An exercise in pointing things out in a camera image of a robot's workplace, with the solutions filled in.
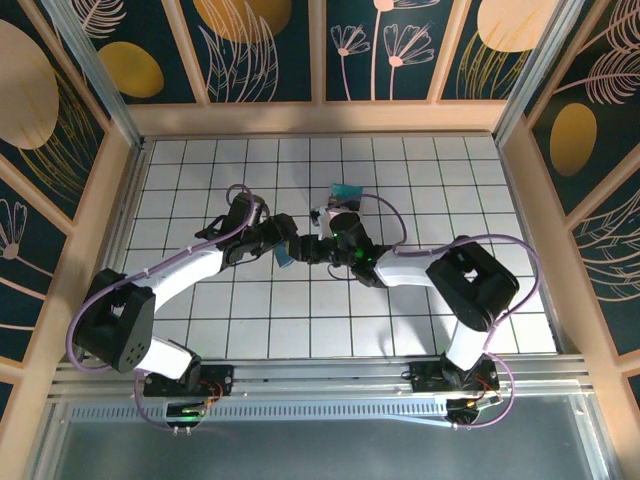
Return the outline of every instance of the flower illustration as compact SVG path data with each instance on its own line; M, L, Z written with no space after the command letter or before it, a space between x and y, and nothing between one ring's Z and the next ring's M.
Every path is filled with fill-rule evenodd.
M12 215L9 203L4 198L0 199L0 258L13 260L18 257L26 224L27 207L16 202Z
M352 25L345 27L344 31L340 25L331 27L331 38L333 44L340 55L340 63L342 65L342 82L344 83L344 91L347 94L347 100L351 100L349 93L349 83L347 82L347 71L344 66L344 58L349 55L357 55L371 50L371 44L365 42L366 35L362 30L362 25L354 27Z
M380 12L390 12L395 9L430 7L440 0L373 0L373 5Z
M427 48L430 43L429 25L422 28L408 25L400 36L398 36L397 24L384 27L384 46L387 49L389 65L391 65L389 100L393 100L393 80L396 68L433 60L434 50Z

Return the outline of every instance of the grid floor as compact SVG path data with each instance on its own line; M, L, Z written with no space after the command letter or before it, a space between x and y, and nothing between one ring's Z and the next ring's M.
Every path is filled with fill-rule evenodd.
M409 245L434 246L457 235L522 238L491 137L261 138L158 141L127 250L140 271L193 240L228 210L225 189L244 183L272 212L312 229L310 207L325 205L333 183L364 187L399 209ZM400 225L364 199L363 224L375 242L395 243ZM518 301L533 284L519 247L486 248L518 276ZM347 277L344 269L338 276ZM337 281L321 265L280 269L268 254L185 290L156 315L154 334L204 358L325 358L441 353L455 317L435 289L368 289ZM555 352L539 296L502 325L491 350Z

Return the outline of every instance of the white arm segment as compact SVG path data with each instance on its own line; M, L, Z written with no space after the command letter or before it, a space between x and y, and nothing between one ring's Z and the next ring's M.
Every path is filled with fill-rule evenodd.
M387 287L399 285L433 287L433 282L427 276L427 269L442 255L398 257L389 250L378 260L375 272ZM484 342L488 335L489 332L477 332L458 321L445 355L458 368L470 370L482 356Z
M200 250L171 267L135 283L140 287L151 287L156 295L155 311L157 312L168 300L186 288L219 273L222 257L223 253L216 247ZM149 350L135 369L159 373L167 378L178 380L189 367L191 358L191 352L188 350L158 337L152 337Z

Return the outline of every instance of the yellow circle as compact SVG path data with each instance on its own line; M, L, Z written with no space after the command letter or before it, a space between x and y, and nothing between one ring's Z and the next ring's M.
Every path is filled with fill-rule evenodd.
M0 138L31 150L58 122L58 84L47 56L31 38L0 20Z
M533 49L549 23L557 0L482 0L478 35L499 52Z
M551 128L551 164L570 177L587 163L596 143L598 124L593 112L581 103L564 107Z
M164 87L164 76L158 62L133 43L110 43L100 49L98 56L122 93L149 98Z
M245 1L258 22L260 17L267 22L274 37L289 23L291 0L193 0L193 3L216 35L232 42L253 43L262 37L260 32L252 31Z

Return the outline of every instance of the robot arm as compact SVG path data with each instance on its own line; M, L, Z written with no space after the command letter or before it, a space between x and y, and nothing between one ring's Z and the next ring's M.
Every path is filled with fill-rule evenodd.
M246 194L237 195L227 215L196 234L198 240L187 248L189 252L195 249L190 255L167 261L166 268L93 304L81 317L73 342L119 372L158 373L193 389L198 383L200 358L184 346L152 336L155 311L194 283L234 266L245 255L259 257L285 245L294 260L346 265L369 287L437 288L458 318L451 344L442 356L442 375L455 385L478 364L493 322L518 291L515 277L474 242L440 255L405 257L391 246L373 244L354 212L333 215L327 222L330 236L298 236L291 217L269 216L264 201L254 199L251 221L240 233L215 246L195 248L241 224L250 205ZM468 280L465 275L472 271L476 276ZM99 272L88 297L123 278L112 270ZM117 307L124 307L120 314L114 311Z

